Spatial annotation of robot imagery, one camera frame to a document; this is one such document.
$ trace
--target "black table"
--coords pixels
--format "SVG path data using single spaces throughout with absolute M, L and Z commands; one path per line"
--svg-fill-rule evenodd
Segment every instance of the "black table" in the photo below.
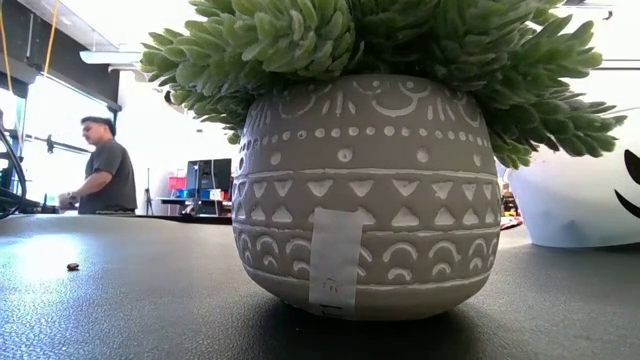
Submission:
M 523 228 L 500 245 L 487 286 L 455 310 L 352 323 L 252 283 L 229 226 L 11 218 L 0 222 L 0 358 L 640 358 L 640 250 L 540 248 Z

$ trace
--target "white tape label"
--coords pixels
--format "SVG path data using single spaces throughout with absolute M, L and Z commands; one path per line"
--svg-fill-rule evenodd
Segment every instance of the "white tape label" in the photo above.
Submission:
M 348 317 L 355 311 L 363 225 L 357 213 L 315 210 L 309 303 L 321 315 Z

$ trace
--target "white wall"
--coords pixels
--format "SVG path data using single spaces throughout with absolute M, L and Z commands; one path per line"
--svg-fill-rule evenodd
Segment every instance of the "white wall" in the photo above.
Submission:
M 120 73 L 116 139 L 131 156 L 136 174 L 138 213 L 144 214 L 144 189 L 150 169 L 152 198 L 170 195 L 168 177 L 186 169 L 189 160 L 233 158 L 238 148 L 227 142 L 226 132 L 216 124 L 200 124 L 169 107 L 163 94 L 153 86 L 136 82 L 131 72 Z M 156 215 L 167 214 L 168 207 L 153 202 Z

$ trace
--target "man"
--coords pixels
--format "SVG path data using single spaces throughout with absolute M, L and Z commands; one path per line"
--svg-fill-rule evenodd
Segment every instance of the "man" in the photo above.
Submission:
M 82 136 L 96 149 L 87 161 L 84 184 L 60 195 L 60 208 L 79 202 L 78 214 L 134 214 L 138 206 L 133 167 L 127 150 L 113 138 L 113 122 L 89 116 L 80 124 Z

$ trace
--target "black cable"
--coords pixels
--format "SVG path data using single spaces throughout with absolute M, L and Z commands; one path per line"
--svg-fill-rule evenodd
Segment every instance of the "black cable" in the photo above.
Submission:
M 21 193 L 20 202 L 13 209 L 5 211 L 2 214 L 0 214 L 0 220 L 2 220 L 15 214 L 16 211 L 18 211 L 18 209 L 20 209 L 24 205 L 24 202 L 27 198 L 27 179 L 24 176 L 24 171 L 22 170 L 22 164 L 20 163 L 20 160 L 18 160 L 16 153 L 13 152 L 13 148 L 9 143 L 9 139 L 7 139 L 7 136 L 4 134 L 4 131 L 0 131 L 0 140 L 2 140 L 2 143 L 7 148 L 7 153 L 9 154 L 9 160 L 13 164 L 13 169 L 18 174 L 18 181 L 20 182 L 20 193 Z

